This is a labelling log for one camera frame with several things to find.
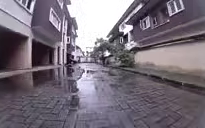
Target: column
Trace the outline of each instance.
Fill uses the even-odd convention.
[[[54,48],[53,64],[58,65],[58,47]]]
[[[17,46],[8,57],[6,68],[26,69],[32,68],[32,38],[17,40]]]

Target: window frame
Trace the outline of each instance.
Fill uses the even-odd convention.
[[[120,44],[123,44],[123,43],[124,43],[124,38],[120,37]]]
[[[70,36],[67,36],[66,39],[67,39],[67,40],[66,40],[66,41],[67,41],[67,44],[70,44],[70,43],[71,43],[71,41],[70,41],[70,39],[71,39]]]
[[[61,7],[61,9],[63,9],[63,6],[64,6],[64,0],[62,0],[62,3],[60,3],[60,0],[57,0],[59,6]]]
[[[158,18],[157,18],[157,16],[154,16],[154,17],[152,17],[151,19],[152,19],[153,28],[156,27],[156,26],[158,26]]]
[[[146,27],[144,28],[144,26],[143,26],[143,22],[144,21],[146,21]],[[150,20],[150,16],[146,16],[144,19],[142,19],[141,21],[140,21],[140,26],[141,26],[141,29],[142,30],[146,30],[146,29],[148,29],[148,28],[150,28],[151,27],[151,20]]]
[[[169,13],[169,16],[171,17],[171,16],[173,16],[173,15],[175,15],[175,14],[177,14],[177,13],[179,13],[179,12],[181,12],[181,11],[183,11],[184,9],[185,9],[185,6],[184,6],[184,3],[183,3],[183,0],[178,0],[179,2],[180,2],[180,5],[181,5],[181,9],[179,9],[178,7],[177,7],[177,3],[176,3],[176,0],[170,0],[170,1],[168,1],[167,2],[167,10],[168,10],[168,13]],[[172,9],[171,9],[171,6],[170,6],[170,3],[171,2],[173,2],[173,4],[174,4],[174,8],[175,8],[175,10],[176,10],[176,12],[172,12]]]
[[[53,19],[52,19],[52,12],[55,14],[55,16],[57,17],[58,21],[59,21],[59,26],[56,26],[55,23],[53,23]],[[57,13],[55,12],[55,10],[53,8],[50,9],[50,14],[49,14],[49,21],[52,23],[52,25],[60,32],[61,31],[61,19],[59,18],[59,16],[57,15]]]
[[[27,12],[29,13],[33,13],[33,10],[34,10],[34,5],[36,3],[36,0],[26,0],[26,3],[25,5],[23,4],[23,0],[15,0],[20,6],[22,6]],[[28,2],[29,1],[32,1],[33,2],[33,7],[31,8],[31,5],[30,5],[30,9],[27,8],[27,5],[28,5]]]

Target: sidewalk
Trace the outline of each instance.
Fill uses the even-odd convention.
[[[117,66],[110,66],[110,67],[125,70],[125,71],[130,71],[133,73],[139,73],[146,76],[155,77],[168,82],[177,83],[186,87],[205,90],[205,78],[199,76],[168,72],[164,70],[155,70],[150,68],[123,68]]]
[[[61,65],[48,65],[48,66],[37,66],[30,69],[19,69],[19,70],[4,70],[0,71],[0,79],[7,78],[15,75],[21,75],[28,72],[36,72],[42,70],[49,70],[62,67]]]

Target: low wall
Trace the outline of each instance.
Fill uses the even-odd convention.
[[[135,62],[138,66],[205,75],[205,40],[139,51]]]

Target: alley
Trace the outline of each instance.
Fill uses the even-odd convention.
[[[205,93],[95,64],[81,67],[76,128],[205,128]]]
[[[0,128],[205,128],[204,92],[87,63],[31,75],[28,91],[0,80]]]

